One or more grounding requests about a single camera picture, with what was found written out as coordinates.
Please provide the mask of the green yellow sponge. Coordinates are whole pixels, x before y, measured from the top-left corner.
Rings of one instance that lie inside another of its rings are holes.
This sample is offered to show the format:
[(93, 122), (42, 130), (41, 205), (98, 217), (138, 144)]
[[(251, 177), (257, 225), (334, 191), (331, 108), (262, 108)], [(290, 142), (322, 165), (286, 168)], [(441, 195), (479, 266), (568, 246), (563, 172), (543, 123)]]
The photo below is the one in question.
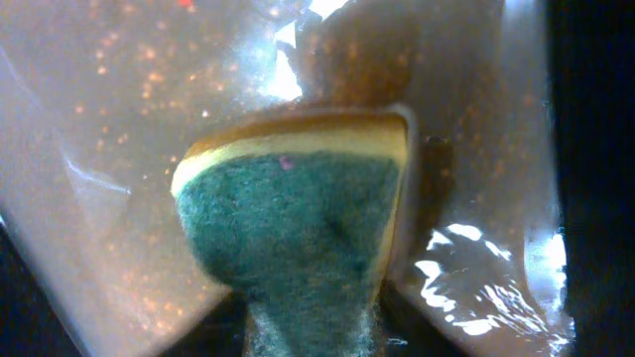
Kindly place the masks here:
[(408, 124), (318, 112), (213, 134), (171, 194), (190, 249), (245, 298), (248, 356), (378, 356)]

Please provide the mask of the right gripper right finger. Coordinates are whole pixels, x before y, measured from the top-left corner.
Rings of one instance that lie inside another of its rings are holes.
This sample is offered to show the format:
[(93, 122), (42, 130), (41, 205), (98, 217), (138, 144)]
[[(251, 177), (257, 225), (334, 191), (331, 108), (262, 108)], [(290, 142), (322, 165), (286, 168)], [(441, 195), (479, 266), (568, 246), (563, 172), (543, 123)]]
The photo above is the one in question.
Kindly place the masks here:
[(575, 356), (634, 354), (634, 0), (548, 4)]

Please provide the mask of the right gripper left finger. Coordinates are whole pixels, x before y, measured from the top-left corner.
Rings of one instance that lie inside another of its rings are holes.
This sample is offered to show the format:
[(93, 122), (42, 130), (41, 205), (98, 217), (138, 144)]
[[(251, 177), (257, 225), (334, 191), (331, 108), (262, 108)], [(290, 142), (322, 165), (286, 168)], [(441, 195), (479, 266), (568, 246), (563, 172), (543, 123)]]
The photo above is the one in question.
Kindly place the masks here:
[(81, 357), (1, 223), (1, 357)]

